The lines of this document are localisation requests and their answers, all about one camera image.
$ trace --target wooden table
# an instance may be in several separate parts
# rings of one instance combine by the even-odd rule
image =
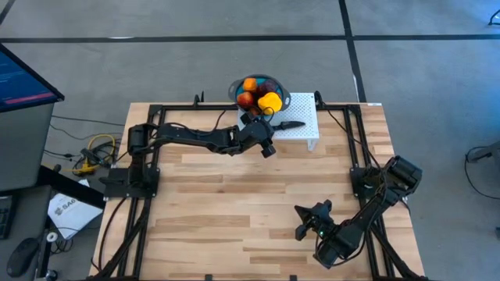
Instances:
[[[149,103],[133,103],[129,126],[145,122]],[[384,164],[393,154],[391,138],[381,106],[361,104],[370,150]],[[340,112],[332,112],[341,123]],[[166,122],[211,130],[220,112],[168,112]],[[220,127],[236,123],[236,112],[226,112]],[[215,155],[204,148],[168,144],[161,148],[161,180],[152,201],[141,279],[298,279],[369,280],[366,249],[345,265],[326,270],[313,259],[315,236],[294,239],[301,220],[294,205],[312,207],[316,202],[333,202],[332,218],[339,223],[358,210],[348,176],[351,158],[346,133],[327,112],[318,112],[320,141],[307,151],[304,141],[276,141],[277,153],[264,159],[260,148],[243,155]],[[356,138],[357,127],[352,116]],[[126,151],[123,135],[120,155]],[[128,167],[124,157],[120,167]],[[98,258],[104,226],[119,199],[107,203],[95,248]],[[103,264],[122,243],[130,200],[117,212],[106,237]],[[387,236],[408,266],[418,274],[423,267],[408,211],[396,205],[384,213]],[[380,246],[375,242],[380,272],[385,275]],[[131,274],[135,244],[129,253],[127,274]]]

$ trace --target computer monitor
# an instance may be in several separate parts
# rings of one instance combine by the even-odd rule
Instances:
[[[63,100],[57,89],[0,44],[0,112]]]

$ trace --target yellow cable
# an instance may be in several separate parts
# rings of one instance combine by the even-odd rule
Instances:
[[[98,138],[101,138],[101,137],[108,137],[108,138],[111,139],[111,141],[112,141],[112,150],[111,150],[110,154],[114,155],[115,154],[115,149],[116,149],[116,141],[115,141],[115,137],[112,136],[112,135],[110,135],[110,134],[105,134],[104,133],[104,134],[99,134],[99,135],[97,135],[95,137],[92,137],[91,140],[88,142],[87,149],[91,150],[94,141],[97,140]],[[107,160],[109,158],[111,158],[111,156],[104,157],[105,160]],[[62,169],[62,171],[74,172],[74,173],[89,173],[89,172],[95,171],[99,167],[100,167],[100,165],[90,165],[90,162],[88,161],[88,158],[86,158],[85,161],[84,161],[83,166],[80,169]]]

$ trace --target white perforated platform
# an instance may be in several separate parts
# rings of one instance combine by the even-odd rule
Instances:
[[[316,114],[316,103],[313,93],[290,93],[290,106],[283,112],[278,112],[271,120],[271,125],[279,125],[282,121],[301,121],[305,126],[289,130],[278,130],[274,133],[275,140],[305,140],[308,149],[314,149],[320,138],[318,131],[318,116]],[[244,127],[240,120],[243,115],[242,110],[238,110],[237,125],[241,129]]]

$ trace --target white paper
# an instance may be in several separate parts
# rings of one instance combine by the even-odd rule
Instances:
[[[81,180],[80,183],[88,186],[87,180]],[[64,194],[54,196],[48,205],[48,216],[50,216],[64,239],[67,240],[78,233],[78,231],[72,229],[80,230],[84,228],[101,213],[100,208],[87,205]]]

